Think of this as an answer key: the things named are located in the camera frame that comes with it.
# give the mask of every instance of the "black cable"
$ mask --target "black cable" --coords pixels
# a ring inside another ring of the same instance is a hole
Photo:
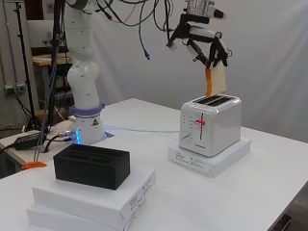
[[[169,30],[169,19],[168,19],[168,8],[167,8],[167,0],[165,0],[165,14],[166,14],[166,26],[167,26],[167,43],[170,43],[170,30]]]
[[[22,128],[6,128],[6,129],[0,129],[0,132],[5,131],[21,131]]]
[[[45,147],[45,149],[44,149],[44,153],[47,153],[47,152],[48,152],[48,148],[49,148],[50,144],[51,144],[53,141],[55,141],[56,138],[59,138],[59,137],[60,137],[60,136],[57,135],[57,136],[54,136],[52,139],[48,140],[48,143],[47,143],[47,145],[46,145],[46,147]],[[71,141],[71,138],[67,138],[67,139],[64,139],[64,140],[62,140],[62,141]]]
[[[2,154],[5,150],[9,149],[9,148],[12,148],[13,147],[13,143],[4,147],[1,151],[0,151],[0,154]]]
[[[123,24],[123,25],[125,25],[125,26],[128,26],[128,27],[139,26],[141,23],[143,23],[145,20],[147,20],[147,19],[154,13],[154,11],[155,11],[155,9],[156,9],[156,7],[157,7],[157,5],[158,5],[158,4],[156,4],[156,5],[154,6],[154,9],[152,10],[152,12],[151,12],[147,17],[145,17],[143,20],[140,20],[140,22],[135,23],[135,24],[127,24],[127,23],[123,22],[123,20],[121,20],[121,18],[116,14],[116,12],[114,11],[114,9],[108,4],[108,2],[107,2],[106,0],[104,0],[104,2],[105,2],[105,4],[107,5],[108,9],[109,9],[109,10],[112,12],[112,14],[115,16],[115,18],[118,20],[118,22],[121,23],[121,24]],[[99,3],[97,3],[97,5],[98,5],[98,7],[99,7],[100,9],[102,9],[102,6],[101,6]]]
[[[50,146],[51,142],[54,141],[56,138],[59,138],[60,136],[57,135],[57,136],[54,136],[52,139],[50,139],[50,141],[47,143],[46,147],[45,147],[45,150],[44,150],[44,153],[47,153],[48,152],[48,147]]]
[[[139,1],[139,2],[128,2],[128,1],[125,1],[125,0],[119,0],[119,1],[122,2],[122,3],[126,3],[126,4],[138,5],[138,4],[147,2],[148,0],[143,0],[143,1]]]
[[[140,14],[140,21],[142,19],[142,12],[143,12],[143,9],[144,9],[144,5],[145,5],[145,2],[143,2],[142,6],[141,6],[141,14]],[[144,56],[150,60],[150,55],[148,54],[148,52],[146,51],[145,47],[144,47],[144,44],[143,44],[143,41],[142,41],[142,36],[141,36],[141,23],[139,24],[139,39],[140,39],[140,42],[141,42],[141,46],[142,46],[142,49],[144,51]]]
[[[172,14],[173,14],[173,9],[174,9],[174,6],[173,6],[173,1],[172,0],[167,0],[167,19],[165,20],[165,23],[163,25],[163,30],[166,31],[166,26],[167,26],[167,22],[169,21],[169,19],[172,17]]]
[[[156,4],[156,2],[159,2],[160,0],[155,0],[154,1],[154,6]],[[165,30],[163,28],[161,28],[158,23],[157,23],[157,20],[156,20],[156,10],[154,9],[154,12],[153,12],[153,19],[154,19],[154,23],[155,23],[155,26],[157,27],[157,29],[159,29],[160,31],[164,32]]]
[[[24,115],[26,115],[26,118],[29,122],[29,120],[31,119],[31,111],[27,107],[24,106],[24,104],[21,102],[20,98],[15,92],[13,93],[13,98],[17,100],[18,104],[21,107],[21,110],[23,111]],[[35,120],[36,120],[36,124],[39,126],[40,119],[38,117],[35,117]]]

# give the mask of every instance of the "cable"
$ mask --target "cable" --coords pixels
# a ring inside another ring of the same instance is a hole
[[[155,130],[138,130],[138,129],[131,129],[131,128],[125,128],[125,127],[114,127],[114,126],[108,126],[105,127],[111,128],[114,130],[125,130],[130,132],[144,132],[144,133],[179,133],[180,131],[155,131]]]
[[[47,145],[46,145],[46,147],[45,147],[45,149],[44,149],[44,153],[47,153],[47,152],[48,152],[48,148],[49,148],[50,144],[51,144],[53,141],[55,141],[56,138],[59,138],[59,137],[60,137],[60,136],[57,135],[57,136],[54,136],[52,139],[48,140],[48,143],[47,143]],[[62,140],[62,141],[71,141],[71,138],[67,138],[67,139],[64,139],[64,140]]]
[[[12,148],[13,147],[13,144],[10,144],[6,147],[4,147],[1,151],[0,151],[0,154],[2,154],[5,150],[9,149],[9,148]]]
[[[107,3],[106,0],[104,0],[104,2],[105,2],[105,4],[107,5],[107,7],[109,8],[109,10],[113,13],[113,15],[115,16],[115,18],[118,20],[118,22],[121,23],[121,24],[123,24],[123,25],[125,25],[125,26],[128,26],[128,27],[139,26],[141,23],[143,23],[145,20],[147,20],[147,19],[154,13],[154,10],[156,9],[156,7],[157,7],[157,5],[158,5],[158,4],[156,4],[155,7],[154,7],[154,9],[152,10],[152,12],[151,12],[147,17],[145,17],[143,20],[141,20],[140,22],[135,23],[135,24],[127,24],[127,23],[123,22],[123,20],[121,20],[121,19],[119,18],[119,16],[116,14],[116,12],[113,10],[113,8]],[[97,5],[98,5],[98,7],[99,7],[100,9],[103,9],[102,6],[101,6],[99,3],[97,3]]]
[[[159,2],[160,0],[155,0],[154,1],[154,6],[156,4],[156,2]],[[155,23],[155,26],[157,27],[157,29],[159,29],[160,31],[164,32],[164,29],[161,28],[158,23],[157,23],[157,20],[156,20],[156,10],[154,10],[154,13],[153,13],[153,19],[154,19],[154,23]]]
[[[54,141],[56,138],[59,138],[60,136],[57,135],[57,136],[54,136],[52,139],[50,139],[50,141],[47,143],[46,147],[45,147],[45,150],[44,150],[44,153],[47,153],[48,152],[48,147],[50,146],[51,142]]]
[[[138,5],[138,4],[141,4],[141,3],[144,3],[148,0],[143,0],[143,1],[139,1],[139,2],[128,2],[128,1],[125,1],[125,0],[119,0],[120,2],[122,3],[126,3],[126,4],[134,4],[134,5]]]
[[[55,110],[56,110],[58,116],[59,116],[63,121],[65,121],[64,117],[60,114],[60,112],[59,112],[59,110],[57,109],[56,106],[55,106]]]
[[[140,21],[142,19],[142,12],[143,12],[143,9],[144,9],[144,5],[145,5],[145,2],[142,3],[142,6],[141,6],[141,14],[140,14]],[[142,41],[142,36],[141,36],[141,23],[139,24],[139,40],[141,42],[141,46],[142,46],[142,49],[143,49],[143,52],[144,52],[144,56],[150,60],[150,54],[146,51],[145,47],[144,47],[144,44],[143,44],[143,41]]]
[[[0,132],[6,131],[21,131],[22,128],[7,128],[7,129],[0,129]]]

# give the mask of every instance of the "black box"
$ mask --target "black box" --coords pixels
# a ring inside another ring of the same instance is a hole
[[[130,154],[72,144],[54,156],[56,178],[116,190],[130,174]]]

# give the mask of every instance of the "table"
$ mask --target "table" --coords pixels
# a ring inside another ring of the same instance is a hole
[[[132,166],[157,169],[147,208],[131,231],[264,231],[308,179],[307,143],[243,128],[243,137],[252,140],[251,153],[209,178],[167,160],[167,148],[177,142],[178,134],[171,131],[179,130],[179,111],[131,99],[108,106],[102,116],[115,136],[95,146],[128,150]],[[30,169],[0,181],[3,230],[27,230],[31,186],[45,173],[44,168]]]

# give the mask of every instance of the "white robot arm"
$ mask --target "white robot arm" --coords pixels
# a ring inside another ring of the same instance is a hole
[[[103,106],[95,86],[99,67],[90,47],[90,17],[100,10],[111,19],[104,9],[111,10],[112,2],[113,0],[66,0],[65,34],[73,61],[67,78],[75,101],[73,113],[76,121],[71,130],[77,131],[77,143],[92,144],[102,141],[105,136],[100,119]],[[189,23],[208,24],[210,18],[225,18],[225,13],[214,7],[213,0],[188,0],[186,13],[181,15],[180,23],[167,46],[172,47],[176,39],[188,39],[187,46],[195,60],[200,60],[208,68],[216,66],[220,61],[227,65],[228,52],[221,40],[222,33],[214,33]],[[211,43],[209,58],[202,53],[195,41]]]
[[[90,17],[98,9],[97,1],[67,0],[66,3],[65,35],[73,61],[67,80],[75,102],[72,111],[76,115],[70,129],[77,131],[77,143],[92,144],[105,137],[100,118],[103,105],[96,91],[99,66],[90,46]]]

